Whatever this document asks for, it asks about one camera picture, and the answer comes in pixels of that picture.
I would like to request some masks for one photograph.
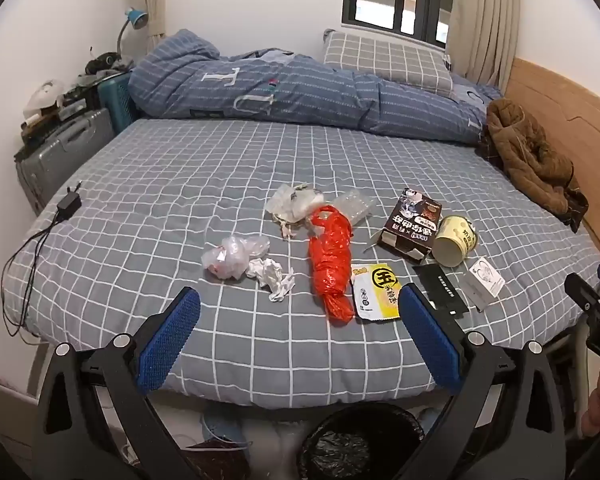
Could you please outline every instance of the brown jacket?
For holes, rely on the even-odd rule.
[[[478,152],[517,189],[577,232],[589,203],[580,192],[573,163],[551,147],[533,115],[509,99],[492,101]]]

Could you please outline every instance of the yellow and white snack package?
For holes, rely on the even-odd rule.
[[[371,321],[396,319],[402,285],[387,264],[352,265],[351,284],[358,316]]]

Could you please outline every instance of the gray suitcase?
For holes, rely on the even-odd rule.
[[[33,211],[40,214],[72,174],[115,136],[103,108],[59,126],[31,156],[17,162],[18,180]]]

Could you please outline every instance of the gray checkered pillow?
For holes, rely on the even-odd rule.
[[[372,73],[443,97],[451,96],[451,74],[442,56],[427,48],[370,40],[336,30],[325,31],[324,46],[326,65]]]

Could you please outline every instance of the trash can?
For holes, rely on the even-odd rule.
[[[424,432],[411,413],[383,402],[333,413],[302,443],[301,480],[391,479],[411,457]]]

